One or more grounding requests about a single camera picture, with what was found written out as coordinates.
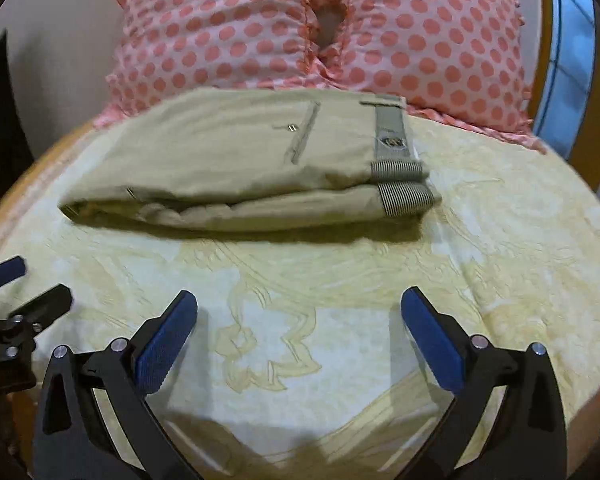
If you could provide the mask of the beige khaki pants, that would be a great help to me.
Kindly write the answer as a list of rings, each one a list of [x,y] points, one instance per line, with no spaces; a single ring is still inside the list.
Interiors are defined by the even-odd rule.
[[[76,222],[236,233],[419,216],[440,197],[405,107],[339,90],[187,92],[115,125],[59,207]]]

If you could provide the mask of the yellow orange patterned bedspread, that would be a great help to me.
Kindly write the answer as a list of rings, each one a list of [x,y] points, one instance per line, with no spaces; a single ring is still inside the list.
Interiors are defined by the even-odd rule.
[[[38,338],[104,348],[181,290],[199,318],[149,400],[208,479],[390,479],[449,405],[402,324],[419,287],[466,332],[546,345],[567,416],[600,386],[600,202],[556,154],[415,120],[441,194],[419,220],[233,240],[79,226],[58,202],[114,146],[83,129],[0,207],[0,261],[26,259],[0,315],[65,284],[70,313]]]

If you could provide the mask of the pink polka dot pillow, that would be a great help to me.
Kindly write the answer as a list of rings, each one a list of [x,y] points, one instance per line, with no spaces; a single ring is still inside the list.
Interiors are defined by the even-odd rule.
[[[108,127],[199,87],[327,88],[324,0],[117,0],[122,36],[107,77]]]
[[[531,131],[518,0],[332,0],[321,53],[343,90],[400,96],[410,113],[542,152]]]

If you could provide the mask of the wooden window frame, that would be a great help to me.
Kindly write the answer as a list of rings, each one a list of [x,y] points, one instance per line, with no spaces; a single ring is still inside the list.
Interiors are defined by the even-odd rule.
[[[600,5],[541,0],[533,133],[600,189]]]

